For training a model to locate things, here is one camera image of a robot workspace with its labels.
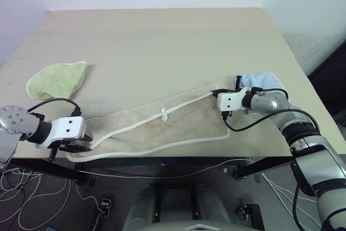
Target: table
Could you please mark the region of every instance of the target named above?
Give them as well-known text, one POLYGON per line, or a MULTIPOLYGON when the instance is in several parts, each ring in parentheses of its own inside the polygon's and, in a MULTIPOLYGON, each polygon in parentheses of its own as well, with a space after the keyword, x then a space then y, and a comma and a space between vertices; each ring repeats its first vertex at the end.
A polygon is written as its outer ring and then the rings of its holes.
MULTIPOLYGON (((287 89, 290 102, 312 114, 333 148, 346 153, 335 122, 262 9, 49 12, 0 71, 1 106, 35 105, 38 101, 25 89, 35 73, 49 64, 83 60, 89 64, 88 72, 72 98, 85 118, 215 83, 233 89, 235 75, 272 71, 287 89)), ((71 110, 65 102, 52 102, 37 112, 54 119, 68 116, 71 110)), ((230 124, 240 128, 260 117, 240 111, 230 124)), ((21 142, 14 157, 47 158, 48 154, 47 149, 21 142)), ((290 152, 280 132, 266 120, 231 133, 228 140, 173 147, 148 156, 290 156, 290 152)))

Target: towel loop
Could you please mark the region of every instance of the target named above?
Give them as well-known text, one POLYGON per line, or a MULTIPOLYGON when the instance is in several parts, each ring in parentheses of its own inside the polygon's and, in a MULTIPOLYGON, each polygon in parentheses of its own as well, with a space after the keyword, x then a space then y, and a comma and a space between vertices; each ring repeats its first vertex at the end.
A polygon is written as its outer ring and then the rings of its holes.
POLYGON ((162 108, 162 109, 161 109, 161 113, 162 113, 161 119, 162 119, 164 122, 166 122, 167 119, 168 119, 168 114, 167 114, 166 110, 165 110, 164 108, 162 108))

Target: green towel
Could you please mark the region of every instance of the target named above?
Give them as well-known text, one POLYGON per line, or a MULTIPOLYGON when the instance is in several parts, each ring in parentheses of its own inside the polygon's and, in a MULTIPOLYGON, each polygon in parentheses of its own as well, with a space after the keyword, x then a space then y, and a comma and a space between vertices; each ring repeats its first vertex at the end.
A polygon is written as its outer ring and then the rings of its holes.
POLYGON ((36 100, 70 98, 81 87, 86 70, 86 62, 52 64, 28 81, 26 91, 36 100))

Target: gray floor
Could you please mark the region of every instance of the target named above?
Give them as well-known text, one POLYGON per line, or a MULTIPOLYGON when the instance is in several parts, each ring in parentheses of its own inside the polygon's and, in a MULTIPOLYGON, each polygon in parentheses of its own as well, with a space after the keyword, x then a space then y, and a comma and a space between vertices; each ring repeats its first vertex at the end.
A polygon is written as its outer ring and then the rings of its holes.
MULTIPOLYGON (((346 133, 345 128, 341 127, 343 134, 346 133)), ((67 161, 60 161, 60 163, 71 166, 67 161)), ((183 175, 193 171, 202 169, 203 167, 184 168, 179 167, 175 170, 176 175, 183 175)), ((230 174, 223 173, 223 169, 227 168, 228 172, 232 172, 233 166, 218 167, 215 169, 207 170, 197 175, 178 180, 152 180, 152 179, 116 179, 109 177, 97 177, 95 186, 88 187, 82 186, 80 191, 83 196, 93 195, 100 200, 104 196, 111 197, 114 202, 111 217, 104 223, 103 229, 106 231, 118 231, 122 229, 127 212, 130 208, 132 201, 136 198, 140 190, 148 187, 153 183, 204 183, 209 185, 218 194, 219 198, 223 201, 226 209, 228 210, 231 219, 234 223, 248 225, 248 223, 241 222, 234 214, 235 208, 239 205, 240 200, 244 203, 258 203, 261 208, 265 230, 298 230, 291 216, 285 211, 279 199, 271 190, 269 185, 262 177, 250 176, 244 180, 234 180, 230 174)), ((107 171, 100 169, 91 169, 92 171, 107 171)), ((133 173, 138 175, 165 175, 166 168, 164 167, 140 167, 140 168, 107 168, 107 170, 121 171, 126 173, 133 173)), ((276 182, 278 185, 294 191, 296 181, 292 175, 289 166, 277 168, 266 172, 269 179, 276 182)), ((17 179, 13 177, 12 183, 16 183, 17 179)), ((25 186, 27 197, 31 194, 36 186, 37 179, 30 181, 25 186)), ((51 176, 44 175, 42 182, 36 194, 53 193, 61 189, 65 181, 51 176)), ((21 223, 26 228, 37 226, 50 217, 52 217, 63 204, 68 192, 68 186, 64 192, 53 195, 39 197, 28 203, 23 209, 21 216, 21 223)), ((0 221, 6 219, 13 214, 22 204, 23 195, 20 194, 16 198, 6 202, 0 202, 0 221)), ((284 202, 291 209, 291 203, 283 197, 284 202)), ((85 231, 90 230, 91 219, 94 211, 93 200, 82 201, 76 193, 75 184, 72 183, 71 194, 68 203, 63 208, 61 213, 51 220, 49 223, 36 230, 45 230, 46 227, 52 227, 57 231, 85 231)), ((312 217, 318 220, 316 205, 309 201, 298 201, 298 206, 308 212, 312 217)), ((308 217, 298 211, 299 220, 312 231, 319 230, 308 217)), ((9 226, 14 218, 0 224, 0 230, 9 230, 9 226)), ((19 228, 17 220, 13 224, 11 231, 22 230, 19 228)))

